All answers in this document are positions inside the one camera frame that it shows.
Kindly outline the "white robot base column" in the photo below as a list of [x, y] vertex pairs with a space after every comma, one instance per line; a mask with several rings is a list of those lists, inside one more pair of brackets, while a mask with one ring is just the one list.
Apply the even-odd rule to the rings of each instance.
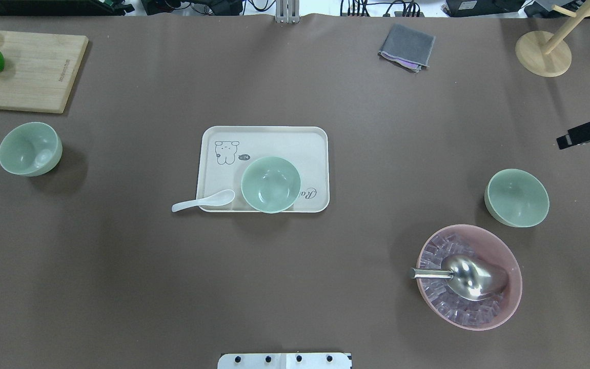
[[351, 353], [229, 353], [221, 355], [217, 368], [352, 368]]

